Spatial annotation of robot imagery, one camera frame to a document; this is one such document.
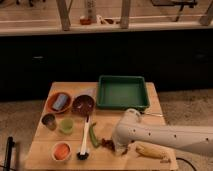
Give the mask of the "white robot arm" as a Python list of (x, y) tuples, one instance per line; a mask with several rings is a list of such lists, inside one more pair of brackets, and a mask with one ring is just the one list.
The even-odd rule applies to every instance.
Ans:
[(142, 141), (213, 157), (213, 127), (149, 125), (140, 119), (136, 109), (124, 112), (111, 136), (116, 152), (125, 151), (132, 141)]

